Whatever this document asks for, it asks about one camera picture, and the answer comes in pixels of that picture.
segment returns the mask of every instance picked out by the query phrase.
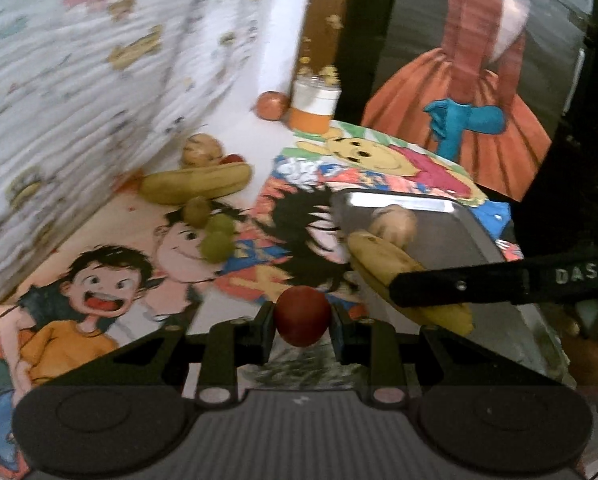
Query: colorful printed cloth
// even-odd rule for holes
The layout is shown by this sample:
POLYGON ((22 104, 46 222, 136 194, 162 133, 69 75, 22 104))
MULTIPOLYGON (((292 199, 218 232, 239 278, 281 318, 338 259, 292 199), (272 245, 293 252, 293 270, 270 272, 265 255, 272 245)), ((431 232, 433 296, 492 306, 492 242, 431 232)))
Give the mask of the colorful printed cloth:
POLYGON ((237 250, 215 285, 232 296, 275 301, 292 285, 310 285, 346 308, 359 304, 345 251, 330 217, 333 193, 378 189, 452 198, 464 205, 507 260, 519 248, 500 240, 508 204, 491 202, 466 172, 422 148, 352 124, 333 121, 325 137, 297 133, 297 146, 275 159, 237 250), (382 173, 388 168, 391 173, 382 173))

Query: banana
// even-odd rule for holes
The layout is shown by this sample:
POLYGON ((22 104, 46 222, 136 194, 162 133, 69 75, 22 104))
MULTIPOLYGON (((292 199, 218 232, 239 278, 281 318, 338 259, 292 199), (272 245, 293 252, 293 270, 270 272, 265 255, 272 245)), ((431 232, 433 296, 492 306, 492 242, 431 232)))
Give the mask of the banana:
POLYGON ((214 199, 241 191, 251 178, 252 167, 245 162, 161 171, 144 177, 139 194, 148 202, 184 205, 196 196, 214 199))
POLYGON ((419 325, 434 324, 466 336, 473 331, 473 314, 466 304, 401 308, 390 299, 388 285, 402 272, 425 270, 400 248, 367 231, 348 236, 350 263, 361 278, 395 310, 419 325))

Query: grape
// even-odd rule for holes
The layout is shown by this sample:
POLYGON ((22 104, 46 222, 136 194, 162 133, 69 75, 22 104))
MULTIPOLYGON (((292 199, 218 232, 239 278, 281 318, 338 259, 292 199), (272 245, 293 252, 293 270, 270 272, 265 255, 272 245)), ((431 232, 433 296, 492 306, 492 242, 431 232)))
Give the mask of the grape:
POLYGON ((207 232, 199 244, 199 251, 210 264, 220 264, 234 253, 233 237, 221 231, 207 232))
POLYGON ((210 217, 205 230, 209 233, 220 231, 227 235, 233 235, 235 232, 234 220, 224 213, 219 213, 210 217))
POLYGON ((195 197, 186 203, 183 208, 183 220, 195 229, 203 229, 210 218, 210 203, 202 196, 195 197))

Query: anime character with black hair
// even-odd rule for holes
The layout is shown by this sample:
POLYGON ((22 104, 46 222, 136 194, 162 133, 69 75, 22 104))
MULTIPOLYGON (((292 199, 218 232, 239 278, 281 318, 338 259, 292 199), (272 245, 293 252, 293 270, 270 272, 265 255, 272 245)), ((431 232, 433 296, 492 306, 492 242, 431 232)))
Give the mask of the anime character with black hair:
POLYGON ((292 285, 309 285, 324 292, 336 292, 342 285, 355 290, 346 279, 351 268, 330 217, 332 190, 328 186, 303 188, 293 186, 279 192, 282 196, 275 201, 269 224, 255 220, 289 253, 275 265, 291 276, 288 283, 292 285))
POLYGON ((51 321, 21 347, 15 380, 21 393, 118 348, 96 324, 128 312, 152 273, 147 258, 126 247, 103 246, 74 260, 59 291, 84 319, 51 321))

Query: apple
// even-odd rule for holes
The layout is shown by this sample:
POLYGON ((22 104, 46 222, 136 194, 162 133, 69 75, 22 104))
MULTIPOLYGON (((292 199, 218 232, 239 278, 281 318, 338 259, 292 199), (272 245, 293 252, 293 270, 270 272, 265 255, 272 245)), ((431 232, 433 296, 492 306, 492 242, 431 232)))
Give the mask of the apple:
POLYGON ((284 116, 290 105, 290 99, 281 92, 263 92, 257 99, 255 111, 259 119, 278 121, 284 116))
POLYGON ((330 325, 330 315, 326 295, 306 285, 286 289, 273 309, 275 327, 281 339, 299 348, 321 339, 330 325))

